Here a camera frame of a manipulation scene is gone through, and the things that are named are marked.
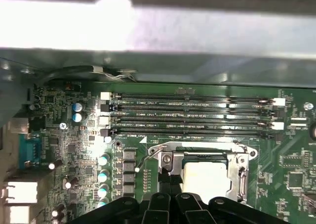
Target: surface-mounted component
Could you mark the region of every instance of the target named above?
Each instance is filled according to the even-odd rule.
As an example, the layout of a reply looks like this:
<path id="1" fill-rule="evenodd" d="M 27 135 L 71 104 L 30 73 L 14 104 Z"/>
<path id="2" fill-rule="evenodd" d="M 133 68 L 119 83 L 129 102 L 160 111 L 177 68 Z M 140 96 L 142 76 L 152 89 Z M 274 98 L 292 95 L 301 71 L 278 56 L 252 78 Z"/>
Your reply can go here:
<path id="1" fill-rule="evenodd" d="M 92 167 L 86 167 L 85 169 L 84 169 L 84 173 L 86 174 L 86 175 L 93 175 L 93 168 Z"/>
<path id="2" fill-rule="evenodd" d="M 74 104 L 73 104 L 73 110 L 74 110 L 75 112 L 81 112 L 81 111 L 83 111 L 84 109 L 85 109 L 85 105 L 84 105 L 83 103 L 77 102 L 77 103 L 74 103 Z"/>
<path id="3" fill-rule="evenodd" d="M 76 145 L 75 144 L 69 144 L 67 146 L 67 151 L 68 152 L 75 152 L 76 151 Z"/>
<path id="4" fill-rule="evenodd" d="M 100 200 L 100 202 L 97 204 L 97 208 L 103 207 L 104 205 L 109 203 L 109 199 L 104 197 Z"/>
<path id="5" fill-rule="evenodd" d="M 304 104 L 304 109 L 305 109 L 305 110 L 311 110 L 311 109 L 313 109 L 313 108 L 314 108 L 314 105 L 313 105 L 312 103 L 306 102 L 306 103 Z"/>
<path id="6" fill-rule="evenodd" d="M 64 209 L 65 209 L 65 205 L 62 204 L 62 203 L 60 203 L 60 204 L 58 204 L 57 207 L 55 207 L 55 208 L 53 209 L 53 211 L 51 212 L 51 215 L 52 215 L 53 217 L 57 217 L 58 214 L 59 214 L 61 211 L 63 211 Z"/>
<path id="7" fill-rule="evenodd" d="M 304 174 L 302 172 L 289 172 L 288 173 L 288 185 L 290 189 L 303 187 Z"/>
<path id="8" fill-rule="evenodd" d="M 80 114 L 80 113 L 75 113 L 75 114 L 73 115 L 73 121 L 74 121 L 74 122 L 79 123 L 79 122 L 81 122 L 82 120 L 83 120 L 82 114 Z"/>
<path id="9" fill-rule="evenodd" d="M 125 149 L 123 151 L 123 159 L 124 160 L 135 160 L 136 159 L 136 151 Z"/>
<path id="10" fill-rule="evenodd" d="M 88 128 L 94 127 L 94 124 L 95 124 L 94 120 L 88 120 L 88 121 L 87 121 L 87 127 L 88 127 Z"/>
<path id="11" fill-rule="evenodd" d="M 49 163 L 48 168 L 50 170 L 55 170 L 56 168 L 60 167 L 63 164 L 63 161 L 60 159 L 57 159 L 56 161 Z"/>
<path id="12" fill-rule="evenodd" d="M 104 198 L 105 196 L 107 196 L 109 190 L 110 190 L 110 188 L 107 184 L 101 185 L 98 189 L 99 198 Z"/>
<path id="13" fill-rule="evenodd" d="M 123 194 L 134 194 L 135 186 L 134 184 L 124 184 L 123 185 Z"/>
<path id="14" fill-rule="evenodd" d="M 135 161 L 124 161 L 123 171 L 129 171 L 129 172 L 135 171 Z"/>
<path id="15" fill-rule="evenodd" d="M 101 170 L 100 173 L 98 174 L 98 181 L 100 183 L 105 182 L 109 178 L 109 171 L 108 170 Z"/>
<path id="16" fill-rule="evenodd" d="M 104 153 L 102 156 L 100 156 L 98 158 L 98 164 L 100 166 L 105 166 L 108 163 L 109 160 L 110 160 L 109 154 L 108 153 Z"/>
<path id="17" fill-rule="evenodd" d="M 73 177 L 71 180 L 69 180 L 67 183 L 65 183 L 65 187 L 66 187 L 66 189 L 70 189 L 78 183 L 79 183 L 79 179 L 77 177 Z"/>
<path id="18" fill-rule="evenodd" d="M 135 174 L 128 174 L 124 173 L 123 174 L 123 182 L 135 182 Z"/>

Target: integrated circuit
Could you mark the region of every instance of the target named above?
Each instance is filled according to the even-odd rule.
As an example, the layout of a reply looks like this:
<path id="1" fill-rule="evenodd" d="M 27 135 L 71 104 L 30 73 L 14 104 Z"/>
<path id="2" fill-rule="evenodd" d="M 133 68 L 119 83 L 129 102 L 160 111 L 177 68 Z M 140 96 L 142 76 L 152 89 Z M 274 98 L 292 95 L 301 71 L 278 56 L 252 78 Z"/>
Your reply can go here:
<path id="1" fill-rule="evenodd" d="M 59 139 L 57 137 L 50 137 L 48 138 L 48 143 L 50 145 L 58 145 Z"/>
<path id="2" fill-rule="evenodd" d="M 304 174 L 301 172 L 290 172 L 288 174 L 288 188 L 302 188 L 303 187 Z"/>
<path id="3" fill-rule="evenodd" d="M 95 99 L 88 99 L 87 106 L 94 107 L 95 106 Z"/>
<path id="4" fill-rule="evenodd" d="M 88 128 L 94 127 L 94 124 L 95 124 L 94 120 L 88 120 L 88 121 L 87 121 L 87 127 L 88 127 Z"/>
<path id="5" fill-rule="evenodd" d="M 93 175 L 93 168 L 92 168 L 92 167 L 86 167 L 86 168 L 84 169 L 84 173 L 85 173 L 86 175 Z"/>
<path id="6" fill-rule="evenodd" d="M 76 151 L 76 145 L 75 144 L 69 144 L 67 146 L 67 151 L 68 152 L 75 152 Z"/>

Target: blue capacitor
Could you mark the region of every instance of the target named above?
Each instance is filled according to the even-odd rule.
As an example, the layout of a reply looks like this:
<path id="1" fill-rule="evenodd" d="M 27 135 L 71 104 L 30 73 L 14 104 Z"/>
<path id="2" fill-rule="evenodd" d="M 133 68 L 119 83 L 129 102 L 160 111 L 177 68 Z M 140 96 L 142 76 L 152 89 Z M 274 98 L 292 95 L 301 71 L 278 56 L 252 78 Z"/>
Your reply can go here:
<path id="1" fill-rule="evenodd" d="M 79 114 L 79 113 L 76 113 L 73 115 L 73 121 L 76 122 L 76 123 L 79 123 L 82 121 L 82 115 Z"/>
<path id="2" fill-rule="evenodd" d="M 81 103 L 75 103 L 73 104 L 73 110 L 75 112 L 81 112 L 82 110 L 84 110 L 84 105 Z"/>

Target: screw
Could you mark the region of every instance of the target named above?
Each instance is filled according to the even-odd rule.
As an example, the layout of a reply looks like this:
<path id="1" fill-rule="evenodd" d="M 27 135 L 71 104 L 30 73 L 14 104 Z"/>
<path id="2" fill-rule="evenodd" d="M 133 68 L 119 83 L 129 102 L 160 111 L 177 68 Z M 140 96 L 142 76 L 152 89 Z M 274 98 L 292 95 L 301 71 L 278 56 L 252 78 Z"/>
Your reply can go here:
<path id="1" fill-rule="evenodd" d="M 162 160 L 163 160 L 164 163 L 168 164 L 171 161 L 171 157 L 169 155 L 164 155 Z"/>
<path id="2" fill-rule="evenodd" d="M 24 74 L 31 74 L 32 73 L 29 69 L 22 69 L 21 72 Z"/>
<path id="3" fill-rule="evenodd" d="M 10 66 L 9 66 L 9 64 L 8 64 L 7 62 L 4 62 L 1 67 L 2 67 L 2 69 L 4 69 L 4 70 L 9 70 L 9 69 L 10 69 Z"/>
<path id="4" fill-rule="evenodd" d="M 222 204 L 224 204 L 225 202 L 224 202 L 223 199 L 215 199 L 215 203 L 222 205 Z"/>
<path id="5" fill-rule="evenodd" d="M 59 124 L 59 128 L 60 128 L 61 130 L 65 130 L 65 129 L 67 128 L 67 124 L 66 124 L 66 123 L 60 123 L 60 124 Z"/>
<path id="6" fill-rule="evenodd" d="M 313 108 L 314 108 L 314 105 L 313 105 L 312 103 L 306 102 L 306 103 L 304 104 L 304 109 L 305 109 L 305 110 L 311 110 L 311 109 L 313 109 Z"/>
<path id="7" fill-rule="evenodd" d="M 188 199 L 190 196 L 188 195 L 188 194 L 186 194 L 186 193 L 184 193 L 184 194 L 182 194 L 181 195 L 181 198 L 183 198 L 183 199 Z"/>

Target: green circuit board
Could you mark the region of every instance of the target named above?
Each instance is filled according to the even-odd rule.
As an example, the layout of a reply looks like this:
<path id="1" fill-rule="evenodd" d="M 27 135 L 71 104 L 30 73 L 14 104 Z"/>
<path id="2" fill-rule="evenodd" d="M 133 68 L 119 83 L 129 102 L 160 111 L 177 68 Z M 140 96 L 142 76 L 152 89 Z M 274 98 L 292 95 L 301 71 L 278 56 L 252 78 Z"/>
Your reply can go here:
<path id="1" fill-rule="evenodd" d="M 316 114 L 306 107 L 316 104 L 316 90 L 53 81 L 34 92 L 40 109 L 33 113 L 45 115 L 45 129 L 37 131 L 42 142 L 40 165 L 55 159 L 64 162 L 56 170 L 55 188 L 48 195 L 48 222 L 59 203 L 67 206 L 67 220 L 95 209 L 100 202 L 101 170 L 108 172 L 107 201 L 125 193 L 141 201 L 144 193 L 157 192 L 155 159 L 147 160 L 125 186 L 124 151 L 132 156 L 126 166 L 131 171 L 155 144 L 223 138 L 258 151 L 249 163 L 248 205 L 292 224 L 316 221 L 303 196 L 316 193 Z M 110 92 L 111 98 L 102 98 L 102 92 Z M 285 98 L 284 105 L 273 104 L 273 98 Z M 75 103 L 83 105 L 80 122 L 73 120 Z M 103 114 L 102 104 L 118 110 Z M 110 116 L 111 126 L 101 123 L 100 116 Z M 284 128 L 262 126 L 272 122 L 284 123 Z M 60 129 L 61 123 L 67 129 Z M 110 132 L 106 139 L 104 132 Z M 102 153 L 108 154 L 104 166 L 98 164 Z M 75 188 L 64 187 L 65 176 L 78 177 Z"/>

